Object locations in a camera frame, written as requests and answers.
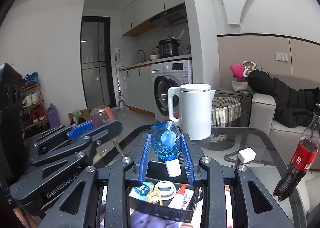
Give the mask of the anime print table mat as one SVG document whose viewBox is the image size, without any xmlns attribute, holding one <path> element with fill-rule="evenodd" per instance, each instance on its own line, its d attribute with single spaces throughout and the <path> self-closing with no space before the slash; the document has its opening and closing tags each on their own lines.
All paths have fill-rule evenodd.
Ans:
<svg viewBox="0 0 320 228">
<path fill-rule="evenodd" d="M 232 201 L 230 186 L 225 185 L 227 227 L 233 227 Z M 176 222 L 173 220 L 164 220 L 136 210 L 130 210 L 131 227 L 200 227 L 201 211 L 203 200 L 195 204 L 195 211 L 190 223 Z"/>
</svg>

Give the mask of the brown handle screwdriver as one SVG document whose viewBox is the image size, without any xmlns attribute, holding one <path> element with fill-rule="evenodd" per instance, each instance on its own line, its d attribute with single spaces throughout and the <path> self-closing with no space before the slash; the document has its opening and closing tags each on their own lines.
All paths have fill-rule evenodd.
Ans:
<svg viewBox="0 0 320 228">
<path fill-rule="evenodd" d="M 115 117 L 112 114 L 112 110 L 110 107 L 106 105 L 97 106 L 90 112 L 91 120 L 94 124 L 94 126 L 100 127 L 102 125 L 105 125 L 106 123 L 110 121 L 114 121 Z"/>
</svg>

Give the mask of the green white tissue pack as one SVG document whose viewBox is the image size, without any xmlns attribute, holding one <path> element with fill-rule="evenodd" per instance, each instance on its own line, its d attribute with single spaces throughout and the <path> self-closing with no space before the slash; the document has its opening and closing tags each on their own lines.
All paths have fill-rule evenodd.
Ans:
<svg viewBox="0 0 320 228">
<path fill-rule="evenodd" d="M 155 185 L 152 182 L 144 182 L 140 187 L 133 187 L 129 196 L 141 201 L 149 201 L 154 186 Z"/>
</svg>

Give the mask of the white bowl on counter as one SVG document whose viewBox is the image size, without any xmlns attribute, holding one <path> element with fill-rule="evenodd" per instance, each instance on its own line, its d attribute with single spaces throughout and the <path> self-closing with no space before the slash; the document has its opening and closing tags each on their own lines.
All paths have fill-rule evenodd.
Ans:
<svg viewBox="0 0 320 228">
<path fill-rule="evenodd" d="M 150 58 L 151 61 L 157 60 L 157 59 L 159 59 L 160 57 L 161 57 L 161 56 L 160 56 L 159 54 L 151 54 L 151 55 L 149 56 L 149 58 Z"/>
</svg>

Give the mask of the purple rolled mat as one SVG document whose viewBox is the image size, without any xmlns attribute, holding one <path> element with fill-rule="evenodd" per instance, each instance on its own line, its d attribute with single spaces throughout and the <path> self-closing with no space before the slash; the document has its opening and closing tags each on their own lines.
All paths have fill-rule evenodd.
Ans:
<svg viewBox="0 0 320 228">
<path fill-rule="evenodd" d="M 56 128 L 61 125 L 57 108 L 53 103 L 51 103 L 47 109 L 47 116 L 51 128 Z"/>
</svg>

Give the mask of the black pressure cooker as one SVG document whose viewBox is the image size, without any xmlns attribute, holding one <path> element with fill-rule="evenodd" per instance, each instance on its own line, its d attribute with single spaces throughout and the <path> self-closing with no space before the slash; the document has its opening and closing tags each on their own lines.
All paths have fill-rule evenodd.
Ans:
<svg viewBox="0 0 320 228">
<path fill-rule="evenodd" d="M 158 42 L 158 52 L 161 58 L 168 58 L 178 56 L 178 48 L 180 47 L 180 40 L 168 38 Z"/>
</svg>

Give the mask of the grey sofa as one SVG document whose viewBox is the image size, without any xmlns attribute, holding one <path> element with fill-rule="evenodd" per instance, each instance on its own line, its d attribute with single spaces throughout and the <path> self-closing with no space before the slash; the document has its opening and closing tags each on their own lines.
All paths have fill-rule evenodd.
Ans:
<svg viewBox="0 0 320 228">
<path fill-rule="evenodd" d="M 257 93 L 253 90 L 251 121 L 249 126 L 263 131 L 286 164 L 296 150 L 298 140 L 306 127 L 288 128 L 274 120 L 276 103 L 272 96 Z"/>
</svg>

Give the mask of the white mop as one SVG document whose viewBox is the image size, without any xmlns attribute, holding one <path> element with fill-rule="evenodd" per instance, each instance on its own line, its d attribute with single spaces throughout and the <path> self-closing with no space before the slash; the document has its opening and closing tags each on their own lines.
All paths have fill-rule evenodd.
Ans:
<svg viewBox="0 0 320 228">
<path fill-rule="evenodd" d="M 115 54 L 115 67 L 116 67 L 117 88 L 118 88 L 117 111 L 120 112 L 120 111 L 128 110 L 129 108 L 126 106 L 126 104 L 125 104 L 125 102 L 123 100 L 123 94 L 122 94 L 121 85 L 120 85 L 117 54 Z"/>
</svg>

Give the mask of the white round device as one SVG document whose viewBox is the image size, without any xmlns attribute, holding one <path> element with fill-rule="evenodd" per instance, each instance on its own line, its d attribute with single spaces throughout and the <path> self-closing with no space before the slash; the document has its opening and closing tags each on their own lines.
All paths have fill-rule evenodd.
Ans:
<svg viewBox="0 0 320 228">
<path fill-rule="evenodd" d="M 177 193 L 177 189 L 176 189 L 174 183 L 171 181 L 167 181 L 167 180 L 157 182 L 157 184 L 155 184 L 154 188 L 159 189 L 160 195 L 161 195 L 163 201 L 167 201 L 167 200 L 172 199 Z"/>
</svg>

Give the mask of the cola bottle red label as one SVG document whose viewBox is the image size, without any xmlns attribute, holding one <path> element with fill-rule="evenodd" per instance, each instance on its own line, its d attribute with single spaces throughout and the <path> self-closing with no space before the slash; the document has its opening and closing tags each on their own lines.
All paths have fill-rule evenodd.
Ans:
<svg viewBox="0 0 320 228">
<path fill-rule="evenodd" d="M 319 103 L 316 104 L 311 123 L 302 133 L 290 165 L 277 183 L 273 196 L 283 201 L 291 196 L 299 182 L 310 170 L 319 151 Z"/>
</svg>

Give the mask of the cardboard box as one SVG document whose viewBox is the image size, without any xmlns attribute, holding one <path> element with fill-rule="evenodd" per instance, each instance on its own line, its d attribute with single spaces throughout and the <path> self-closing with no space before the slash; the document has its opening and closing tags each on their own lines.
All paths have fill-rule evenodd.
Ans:
<svg viewBox="0 0 320 228">
<path fill-rule="evenodd" d="M 91 120 L 88 109 L 74 110 L 73 112 L 68 114 L 68 117 L 70 119 L 71 125 L 78 125 Z"/>
</svg>

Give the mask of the wooden shoe rack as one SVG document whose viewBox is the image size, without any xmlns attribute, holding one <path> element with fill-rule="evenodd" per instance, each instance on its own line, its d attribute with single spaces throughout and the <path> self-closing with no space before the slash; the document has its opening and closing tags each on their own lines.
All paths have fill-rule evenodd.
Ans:
<svg viewBox="0 0 320 228">
<path fill-rule="evenodd" d="M 21 120 L 23 131 L 48 123 L 38 72 L 23 78 Z"/>
</svg>

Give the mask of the black jacket on sofa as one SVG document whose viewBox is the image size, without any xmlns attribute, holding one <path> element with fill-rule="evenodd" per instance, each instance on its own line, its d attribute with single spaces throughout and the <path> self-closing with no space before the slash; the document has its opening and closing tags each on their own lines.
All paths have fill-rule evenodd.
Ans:
<svg viewBox="0 0 320 228">
<path fill-rule="evenodd" d="M 247 77 L 249 87 L 257 93 L 272 96 L 276 103 L 274 120 L 288 128 L 307 127 L 319 103 L 319 88 L 295 90 L 279 78 L 264 71 L 253 71 Z"/>
</svg>

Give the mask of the white wicker basket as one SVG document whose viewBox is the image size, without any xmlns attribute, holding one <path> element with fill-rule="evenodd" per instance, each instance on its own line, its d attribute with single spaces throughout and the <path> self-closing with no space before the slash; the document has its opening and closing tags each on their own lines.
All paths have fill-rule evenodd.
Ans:
<svg viewBox="0 0 320 228">
<path fill-rule="evenodd" d="M 214 97 L 212 102 L 212 126 L 216 128 L 238 127 L 241 112 L 241 99 Z"/>
</svg>

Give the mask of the black storage box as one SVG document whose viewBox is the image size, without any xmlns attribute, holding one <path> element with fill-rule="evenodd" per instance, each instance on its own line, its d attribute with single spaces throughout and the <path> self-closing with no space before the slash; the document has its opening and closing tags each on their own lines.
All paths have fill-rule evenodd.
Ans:
<svg viewBox="0 0 320 228">
<path fill-rule="evenodd" d="M 129 189 L 131 227 L 200 227 L 204 188 L 156 177 Z"/>
</svg>

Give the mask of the white remote colourful buttons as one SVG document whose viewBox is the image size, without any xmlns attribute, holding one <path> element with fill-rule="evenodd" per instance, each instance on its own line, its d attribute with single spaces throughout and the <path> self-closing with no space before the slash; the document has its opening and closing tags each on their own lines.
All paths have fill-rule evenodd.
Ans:
<svg viewBox="0 0 320 228">
<path fill-rule="evenodd" d="M 174 208 L 178 210 L 186 210 L 188 205 L 191 202 L 191 199 L 194 195 L 194 191 L 190 189 L 185 189 L 184 194 L 178 190 L 177 194 L 172 198 L 172 201 L 169 203 L 169 208 Z"/>
</svg>

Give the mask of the pink plush item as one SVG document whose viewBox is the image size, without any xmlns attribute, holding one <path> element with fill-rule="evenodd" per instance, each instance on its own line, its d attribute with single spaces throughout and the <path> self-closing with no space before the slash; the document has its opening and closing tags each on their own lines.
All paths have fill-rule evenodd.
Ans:
<svg viewBox="0 0 320 228">
<path fill-rule="evenodd" d="M 244 82 L 246 80 L 247 69 L 245 67 L 244 62 L 232 64 L 232 65 L 230 65 L 229 68 L 230 68 L 234 78 L 237 78 L 237 80 L 239 80 L 241 82 Z"/>
</svg>

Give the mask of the white glue bottle orange cap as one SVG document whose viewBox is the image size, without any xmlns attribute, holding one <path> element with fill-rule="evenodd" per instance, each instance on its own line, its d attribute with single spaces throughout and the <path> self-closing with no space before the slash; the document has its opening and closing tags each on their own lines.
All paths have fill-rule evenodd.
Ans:
<svg viewBox="0 0 320 228">
<path fill-rule="evenodd" d="M 186 184 L 183 184 L 179 190 L 177 191 L 174 199 L 178 200 L 178 201 L 184 201 L 184 194 L 185 194 L 185 189 L 186 189 Z"/>
</svg>

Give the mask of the white power adapter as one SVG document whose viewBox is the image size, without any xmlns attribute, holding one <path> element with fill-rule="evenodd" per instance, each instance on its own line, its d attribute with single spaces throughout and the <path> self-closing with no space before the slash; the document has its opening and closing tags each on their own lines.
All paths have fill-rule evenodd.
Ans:
<svg viewBox="0 0 320 228">
<path fill-rule="evenodd" d="M 238 152 L 237 158 L 241 163 L 249 163 L 255 159 L 256 152 L 251 148 L 246 148 Z"/>
</svg>

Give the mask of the white electric kettle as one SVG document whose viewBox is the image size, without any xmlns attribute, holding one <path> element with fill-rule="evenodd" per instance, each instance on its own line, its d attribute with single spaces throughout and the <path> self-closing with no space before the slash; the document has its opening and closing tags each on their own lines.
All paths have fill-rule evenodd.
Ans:
<svg viewBox="0 0 320 228">
<path fill-rule="evenodd" d="M 191 140 L 207 139 L 212 133 L 212 102 L 215 90 L 209 84 L 187 84 L 168 89 L 168 116 Z M 179 98 L 179 117 L 174 117 L 173 99 Z"/>
</svg>

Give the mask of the white washing machine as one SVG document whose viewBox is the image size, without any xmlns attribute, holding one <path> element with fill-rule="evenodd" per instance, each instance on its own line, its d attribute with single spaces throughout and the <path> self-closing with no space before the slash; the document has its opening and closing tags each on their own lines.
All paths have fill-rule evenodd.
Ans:
<svg viewBox="0 0 320 228">
<path fill-rule="evenodd" d="M 155 120 L 167 121 L 168 89 L 193 83 L 191 60 L 174 60 L 151 65 L 151 82 L 155 101 Z"/>
</svg>

